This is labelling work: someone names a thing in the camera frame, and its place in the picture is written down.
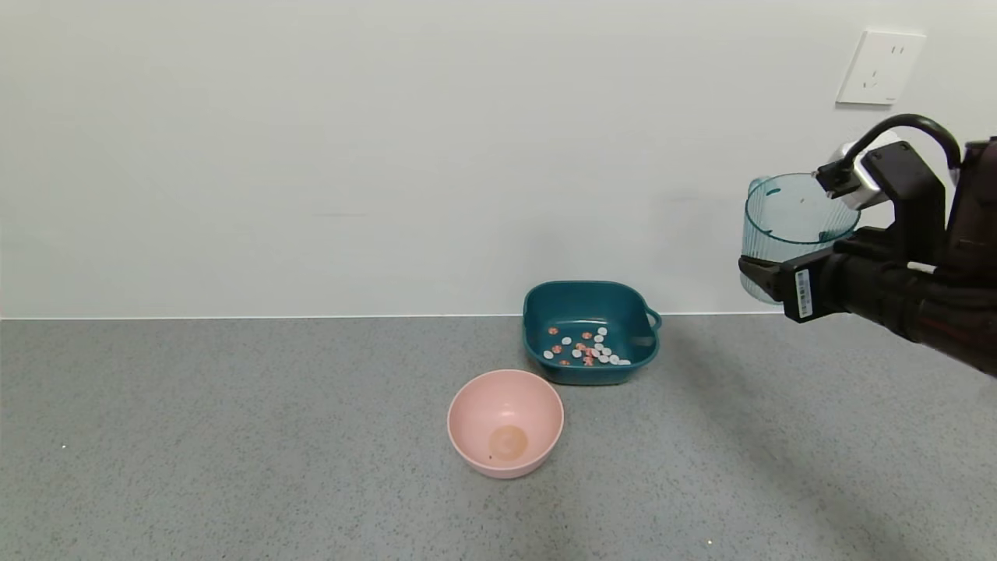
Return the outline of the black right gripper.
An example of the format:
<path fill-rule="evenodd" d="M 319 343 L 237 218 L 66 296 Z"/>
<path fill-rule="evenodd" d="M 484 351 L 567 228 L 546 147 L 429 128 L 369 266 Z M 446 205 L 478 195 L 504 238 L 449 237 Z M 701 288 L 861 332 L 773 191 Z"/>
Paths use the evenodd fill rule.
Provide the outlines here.
<path fill-rule="evenodd" d="M 918 340 L 918 306 L 905 292 L 914 273 L 894 259 L 892 242 L 843 239 L 786 263 L 741 255 L 738 270 L 797 323 L 850 313 L 908 341 Z"/>

